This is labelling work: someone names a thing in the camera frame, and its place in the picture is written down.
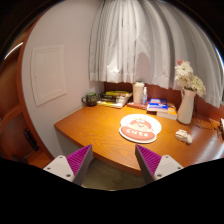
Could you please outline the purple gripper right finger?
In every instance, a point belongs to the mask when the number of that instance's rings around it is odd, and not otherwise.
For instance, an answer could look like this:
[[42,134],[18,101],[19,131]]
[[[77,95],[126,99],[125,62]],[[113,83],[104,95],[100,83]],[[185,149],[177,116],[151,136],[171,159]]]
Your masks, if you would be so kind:
[[140,145],[135,146],[135,156],[146,184],[150,184],[183,169],[183,166],[171,156],[160,156]]

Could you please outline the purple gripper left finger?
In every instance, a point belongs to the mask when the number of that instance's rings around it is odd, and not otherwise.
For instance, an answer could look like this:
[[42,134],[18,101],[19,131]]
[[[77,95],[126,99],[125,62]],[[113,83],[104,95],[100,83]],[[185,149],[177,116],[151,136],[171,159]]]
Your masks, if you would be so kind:
[[59,155],[44,170],[81,186],[92,159],[92,145],[88,145],[68,156]]

